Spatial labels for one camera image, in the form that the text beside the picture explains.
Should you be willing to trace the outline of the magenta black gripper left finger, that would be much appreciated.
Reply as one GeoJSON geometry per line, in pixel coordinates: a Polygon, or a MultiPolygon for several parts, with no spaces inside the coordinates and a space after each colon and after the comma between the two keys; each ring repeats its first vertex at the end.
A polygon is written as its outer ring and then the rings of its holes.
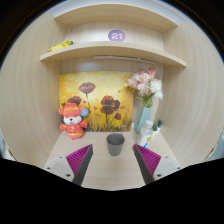
{"type": "Polygon", "coordinates": [[[69,154],[66,160],[74,174],[73,183],[81,185],[93,155],[93,145],[87,145],[69,154]]]}

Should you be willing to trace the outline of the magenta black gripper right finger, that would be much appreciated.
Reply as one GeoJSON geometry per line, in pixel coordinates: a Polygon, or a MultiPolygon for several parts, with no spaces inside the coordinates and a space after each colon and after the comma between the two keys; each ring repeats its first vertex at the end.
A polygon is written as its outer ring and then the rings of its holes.
{"type": "Polygon", "coordinates": [[[138,144],[135,144],[134,155],[145,184],[152,183],[154,181],[153,175],[161,160],[161,156],[138,144]]]}

